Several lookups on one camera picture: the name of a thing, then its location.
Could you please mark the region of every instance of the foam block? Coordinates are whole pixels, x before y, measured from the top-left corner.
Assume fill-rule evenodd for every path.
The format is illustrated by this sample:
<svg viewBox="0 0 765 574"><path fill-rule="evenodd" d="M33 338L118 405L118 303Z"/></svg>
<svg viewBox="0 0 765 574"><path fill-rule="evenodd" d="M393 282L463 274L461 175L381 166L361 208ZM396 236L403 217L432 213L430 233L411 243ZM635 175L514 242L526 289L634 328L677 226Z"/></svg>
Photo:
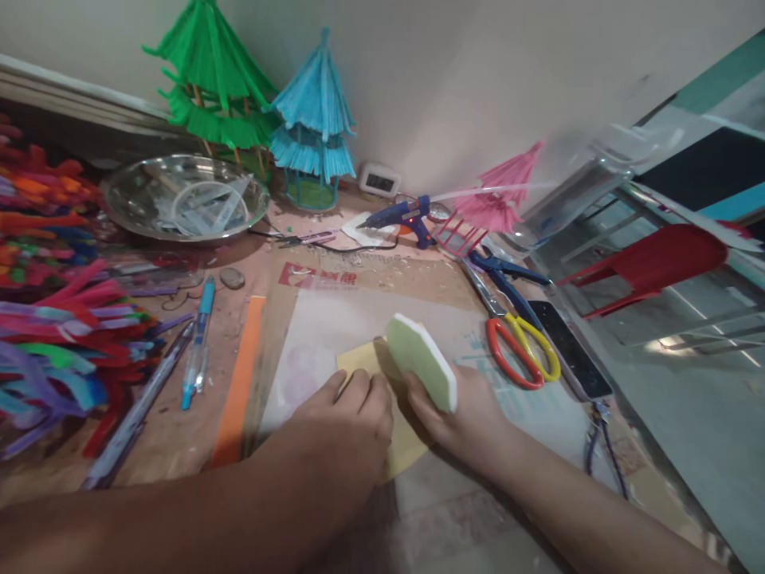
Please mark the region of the foam block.
<svg viewBox="0 0 765 574"><path fill-rule="evenodd" d="M441 411L457 410L457 377L425 327L396 313L385 327L388 348L401 372L413 371Z"/></svg>

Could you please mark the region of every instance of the hand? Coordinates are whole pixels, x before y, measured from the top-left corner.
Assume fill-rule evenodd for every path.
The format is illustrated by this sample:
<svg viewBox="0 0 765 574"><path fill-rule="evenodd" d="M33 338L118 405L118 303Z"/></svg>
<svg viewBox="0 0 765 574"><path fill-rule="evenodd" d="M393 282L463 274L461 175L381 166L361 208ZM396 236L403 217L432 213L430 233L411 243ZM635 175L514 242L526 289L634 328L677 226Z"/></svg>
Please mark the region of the hand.
<svg viewBox="0 0 765 574"><path fill-rule="evenodd" d="M295 521L321 524L327 537L382 481L393 433L385 376L354 371L337 398L345 379L345 371L332 375L247 461L253 472L270 474L273 497L296 503Z"/></svg>
<svg viewBox="0 0 765 574"><path fill-rule="evenodd" d="M494 390L475 369L453 368L457 376L457 411L439 411L422 381L404 375L409 402L433 439L489 480L501 472L499 459L512 435L519 432L504 416Z"/></svg>

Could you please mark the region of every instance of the metal bowl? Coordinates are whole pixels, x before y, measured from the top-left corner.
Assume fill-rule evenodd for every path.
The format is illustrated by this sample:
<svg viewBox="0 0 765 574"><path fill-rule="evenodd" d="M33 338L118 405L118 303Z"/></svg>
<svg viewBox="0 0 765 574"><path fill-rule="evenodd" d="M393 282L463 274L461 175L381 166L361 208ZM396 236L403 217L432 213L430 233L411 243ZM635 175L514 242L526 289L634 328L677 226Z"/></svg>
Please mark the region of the metal bowl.
<svg viewBox="0 0 765 574"><path fill-rule="evenodd" d="M182 235L158 228L157 202L160 199L167 201L168 197L177 195L192 183L228 183L242 177L251 180L242 195L249 216L247 221L208 235ZM189 247L217 247L230 243L260 221L269 207L269 191L262 181L232 163L200 155L166 155L133 163L105 178L100 189L104 211L117 225L145 238Z"/></svg>

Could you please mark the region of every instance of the pen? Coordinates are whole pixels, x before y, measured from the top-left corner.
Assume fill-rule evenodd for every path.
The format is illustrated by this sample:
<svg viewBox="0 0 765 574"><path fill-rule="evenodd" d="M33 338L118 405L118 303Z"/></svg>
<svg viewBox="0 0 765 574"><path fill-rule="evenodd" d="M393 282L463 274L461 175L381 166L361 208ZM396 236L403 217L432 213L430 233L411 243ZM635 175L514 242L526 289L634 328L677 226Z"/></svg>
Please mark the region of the pen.
<svg viewBox="0 0 765 574"><path fill-rule="evenodd" d="M186 372L183 374L183 398L181 409L187 411L191 406L191 397L196 391L202 390L207 371L207 328L210 325L210 314L213 311L213 299L215 297L215 278L210 276L205 281L202 291L202 301L199 303L199 312L196 320L196 333L192 341L189 362L186 364Z"/></svg>
<svg viewBox="0 0 765 574"><path fill-rule="evenodd" d="M109 487L111 479L116 474L117 467L128 456L128 451L137 440L141 429L143 429L143 420L146 418L151 405L162 390L167 377L170 376L183 351L186 350L186 346L189 344L193 334L194 324L189 323L181 331L181 334L175 338L159 366L155 369L154 374L151 375L151 378L146 383L140 398L131 407L127 415L125 415L114 436L112 436L112 439L108 442L106 448L104 448L104 452L93 463L80 490Z"/></svg>

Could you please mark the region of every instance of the blue pliers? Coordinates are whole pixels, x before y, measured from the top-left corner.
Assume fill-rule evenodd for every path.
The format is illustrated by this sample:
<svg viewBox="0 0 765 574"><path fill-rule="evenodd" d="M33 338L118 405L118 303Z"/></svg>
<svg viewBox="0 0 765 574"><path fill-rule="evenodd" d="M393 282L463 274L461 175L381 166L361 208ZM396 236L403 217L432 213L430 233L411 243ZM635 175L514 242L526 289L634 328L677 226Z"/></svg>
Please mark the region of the blue pliers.
<svg viewBox="0 0 765 574"><path fill-rule="evenodd" d="M483 247L488 257L482 257L477 251L473 250L469 255L470 262L488 273L492 278L492 281L494 281L499 290L507 296L512 303L512 306L516 308L516 311L521 317L534 325L540 332L544 332L544 327L539 321L539 318L537 318L536 313L534 313L521 294L518 293L518 289L513 287L512 283L508 281L507 276L509 275L514 280L521 277L527 281L533 281L542 286L551 285L552 281L544 275L534 273L525 267L494 257L492 251L487 246L481 247Z"/></svg>

